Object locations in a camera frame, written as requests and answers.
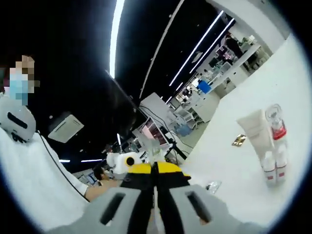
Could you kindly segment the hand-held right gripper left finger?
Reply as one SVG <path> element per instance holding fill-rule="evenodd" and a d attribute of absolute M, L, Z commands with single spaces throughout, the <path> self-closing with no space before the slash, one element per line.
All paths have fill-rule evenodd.
<path fill-rule="evenodd" d="M 153 206 L 151 166 L 136 165 L 119 187 L 108 189 L 89 203 L 74 223 L 54 234 L 146 234 Z"/>

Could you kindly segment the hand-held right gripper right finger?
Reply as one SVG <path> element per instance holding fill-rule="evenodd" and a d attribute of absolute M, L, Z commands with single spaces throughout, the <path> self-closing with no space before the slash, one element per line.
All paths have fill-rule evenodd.
<path fill-rule="evenodd" d="M 168 234 L 241 234 L 243 224 L 224 202 L 199 185 L 190 185 L 182 170 L 156 162 L 153 175 L 158 207 Z"/>

